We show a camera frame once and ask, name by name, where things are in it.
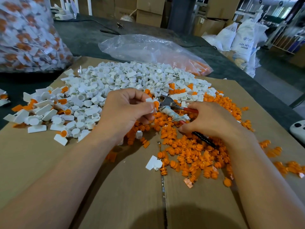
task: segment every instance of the white device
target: white device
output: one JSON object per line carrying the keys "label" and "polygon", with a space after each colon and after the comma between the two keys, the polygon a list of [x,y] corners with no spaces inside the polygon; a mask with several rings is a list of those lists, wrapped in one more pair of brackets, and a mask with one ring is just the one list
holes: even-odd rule
{"label": "white device", "polygon": [[290,126],[290,132],[305,144],[305,120],[298,121]]}

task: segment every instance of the hand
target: hand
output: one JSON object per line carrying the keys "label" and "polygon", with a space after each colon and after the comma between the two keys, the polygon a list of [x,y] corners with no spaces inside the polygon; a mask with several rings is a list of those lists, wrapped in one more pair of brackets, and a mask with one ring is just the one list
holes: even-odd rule
{"label": "hand", "polygon": [[151,113],[154,104],[145,102],[147,98],[150,96],[135,88],[109,92],[96,130],[105,132],[116,144],[120,143],[136,120],[143,124],[154,120]]}
{"label": "hand", "polygon": [[197,109],[198,117],[191,123],[184,124],[179,131],[201,132],[208,136],[227,139],[237,133],[248,131],[223,107],[217,103],[193,102],[188,108]]}

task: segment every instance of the warehouse floor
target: warehouse floor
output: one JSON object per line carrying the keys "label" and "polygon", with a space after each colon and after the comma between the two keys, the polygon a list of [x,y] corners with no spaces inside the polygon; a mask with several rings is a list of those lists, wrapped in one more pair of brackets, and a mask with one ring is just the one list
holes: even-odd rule
{"label": "warehouse floor", "polygon": [[[254,79],[285,104],[290,105],[305,93],[305,69],[288,63],[284,56],[260,49],[257,52],[261,67]],[[305,119],[305,101],[294,110]]]}

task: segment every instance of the dark table surface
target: dark table surface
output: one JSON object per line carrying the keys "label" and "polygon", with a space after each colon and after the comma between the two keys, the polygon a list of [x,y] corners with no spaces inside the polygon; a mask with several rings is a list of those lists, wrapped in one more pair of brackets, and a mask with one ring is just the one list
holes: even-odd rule
{"label": "dark table surface", "polygon": [[[95,20],[98,23],[95,21],[83,21],[88,19]],[[108,54],[102,53],[98,47],[99,42],[116,36],[100,32],[100,29],[108,30],[102,25],[114,29],[120,34],[147,34],[167,39],[186,47],[195,55],[203,58],[214,70],[209,77],[217,79],[227,78],[237,81],[286,130],[296,121],[302,120],[302,117],[293,109],[263,88],[253,78],[248,76],[200,37],[178,35],[171,30],[125,21],[119,21],[124,25],[124,28],[118,29],[116,26],[118,20],[115,19],[109,20],[80,15],[78,16],[78,20],[80,22],[56,21],[54,23],[63,42],[68,46],[74,56],[89,56],[118,61]],[[6,125],[7,122],[2,120],[2,118],[12,113],[11,108],[18,104],[25,104],[22,100],[23,92],[31,94],[35,92],[35,89],[49,86],[60,73],[35,75],[25,73],[0,74],[0,88],[8,92],[12,102],[11,105],[0,107],[0,129]]]}

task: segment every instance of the red handle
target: red handle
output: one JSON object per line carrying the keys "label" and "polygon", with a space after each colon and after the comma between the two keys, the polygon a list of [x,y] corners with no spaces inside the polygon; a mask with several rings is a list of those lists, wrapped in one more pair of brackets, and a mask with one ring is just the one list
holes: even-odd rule
{"label": "red handle", "polygon": [[188,111],[188,112],[193,112],[193,113],[198,113],[197,109],[193,109],[193,108],[183,108],[184,111]]}

